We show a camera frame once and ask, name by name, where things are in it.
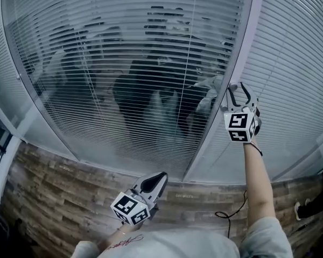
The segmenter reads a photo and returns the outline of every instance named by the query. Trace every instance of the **wire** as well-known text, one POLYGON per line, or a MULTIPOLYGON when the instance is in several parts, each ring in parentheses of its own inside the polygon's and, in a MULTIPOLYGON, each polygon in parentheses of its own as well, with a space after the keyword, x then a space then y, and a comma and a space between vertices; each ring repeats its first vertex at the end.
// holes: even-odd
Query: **wire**
POLYGON ((214 215, 216 215, 219 218, 222 219, 228 219, 228 232, 227 232, 227 238, 230 238, 230 229, 231 229, 231 220, 230 218, 233 217, 234 215, 236 215, 237 213, 240 212, 240 210, 243 208, 243 206, 245 205, 245 203, 247 202, 248 198, 245 196, 245 193, 247 193, 247 191, 244 192, 243 196, 244 196, 244 203, 242 204, 242 206, 233 214, 229 215, 223 211, 217 211, 214 213, 214 215))

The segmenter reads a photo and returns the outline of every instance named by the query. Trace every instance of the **sneaker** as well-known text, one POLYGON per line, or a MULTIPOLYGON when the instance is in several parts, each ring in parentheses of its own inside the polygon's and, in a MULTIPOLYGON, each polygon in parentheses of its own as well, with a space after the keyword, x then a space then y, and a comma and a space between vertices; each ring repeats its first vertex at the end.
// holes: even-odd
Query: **sneaker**
POLYGON ((298 208, 299 207, 300 207, 300 202, 296 202, 296 204, 294 205, 294 212, 296 213, 297 221, 300 221, 300 218, 298 216, 298 208))

